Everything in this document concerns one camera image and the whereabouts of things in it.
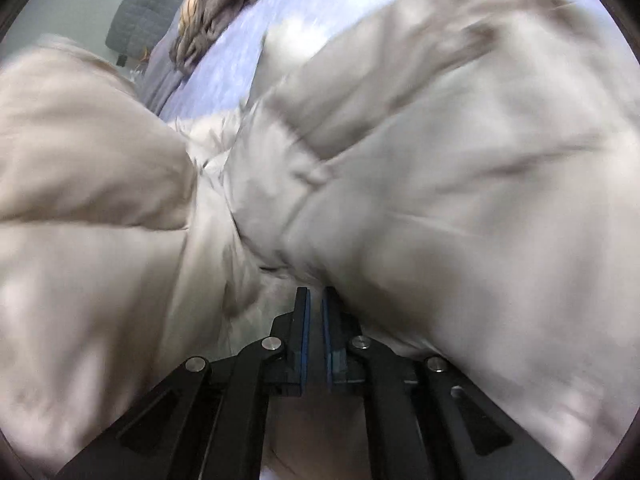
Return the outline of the beige puffer jacket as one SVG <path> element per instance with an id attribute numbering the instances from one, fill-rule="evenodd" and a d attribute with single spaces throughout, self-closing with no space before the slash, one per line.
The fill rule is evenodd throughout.
<path id="1" fill-rule="evenodd" d="M 331 285 L 577 479 L 639 406 L 639 65 L 600 122 L 170 124 L 53 37 L 1 66 L 1 448 L 49 479 L 179 363 Z"/>

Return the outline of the grey quilted headboard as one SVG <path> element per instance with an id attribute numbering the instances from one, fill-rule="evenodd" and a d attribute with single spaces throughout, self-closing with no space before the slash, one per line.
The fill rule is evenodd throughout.
<path id="1" fill-rule="evenodd" d="M 167 32 L 183 0 L 122 0 L 105 45 L 118 55 L 141 60 Z"/>

